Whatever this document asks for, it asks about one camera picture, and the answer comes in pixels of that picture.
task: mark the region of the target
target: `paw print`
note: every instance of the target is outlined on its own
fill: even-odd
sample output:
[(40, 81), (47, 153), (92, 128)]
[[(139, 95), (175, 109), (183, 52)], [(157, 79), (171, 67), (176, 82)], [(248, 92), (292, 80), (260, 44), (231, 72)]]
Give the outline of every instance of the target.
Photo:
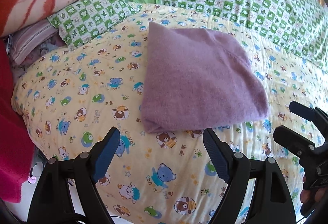
[(138, 215), (138, 218), (140, 220), (140, 222), (144, 223), (145, 221), (142, 219), (142, 216)]

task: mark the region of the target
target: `pink towel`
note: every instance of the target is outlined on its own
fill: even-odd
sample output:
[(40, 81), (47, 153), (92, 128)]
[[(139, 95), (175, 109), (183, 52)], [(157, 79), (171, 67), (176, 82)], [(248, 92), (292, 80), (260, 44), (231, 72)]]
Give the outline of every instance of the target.
[(235, 38), (150, 22), (141, 105), (147, 132), (202, 130), (264, 119), (268, 112), (265, 90)]

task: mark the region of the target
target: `striped pillow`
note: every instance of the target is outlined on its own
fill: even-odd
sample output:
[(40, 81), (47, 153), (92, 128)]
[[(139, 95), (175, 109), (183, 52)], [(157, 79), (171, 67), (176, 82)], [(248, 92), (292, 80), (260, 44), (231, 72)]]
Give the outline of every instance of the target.
[(8, 43), (11, 44), (10, 55), (15, 63), (20, 65), (34, 48), (55, 33), (58, 33), (58, 29), (54, 28), (47, 19), (26, 26), (9, 35)]

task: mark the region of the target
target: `floor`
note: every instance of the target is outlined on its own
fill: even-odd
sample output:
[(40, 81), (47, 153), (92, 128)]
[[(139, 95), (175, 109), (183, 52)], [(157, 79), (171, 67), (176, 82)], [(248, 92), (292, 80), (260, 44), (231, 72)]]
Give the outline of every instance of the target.
[[(41, 172), (42, 172), (42, 163), (38, 163), (33, 169), (33, 175), (37, 177), (37, 180), (39, 179)], [(10, 209), (10, 211), (13, 212), (13, 214), (15, 214), (18, 218), (20, 218), (23, 221), (27, 220), (28, 210), (30, 208), (31, 200), (36, 185), (37, 183), (30, 184), (28, 182), (24, 182), (22, 185), (21, 202), (18, 204), (6, 202), (6, 205)], [(84, 215), (76, 188), (74, 186), (69, 186), (69, 190), (71, 192), (71, 197), (72, 197), (72, 202), (74, 205), (75, 212)], [(122, 218), (114, 217), (113, 220), (115, 224), (131, 224), (130, 222)]]

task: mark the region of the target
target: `green checkered pillow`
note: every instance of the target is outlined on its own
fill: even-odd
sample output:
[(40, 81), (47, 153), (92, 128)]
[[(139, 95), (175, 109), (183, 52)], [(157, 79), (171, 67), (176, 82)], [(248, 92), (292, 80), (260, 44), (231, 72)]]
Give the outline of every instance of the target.
[(73, 51), (138, 11), (126, 0), (79, 0), (48, 20)]

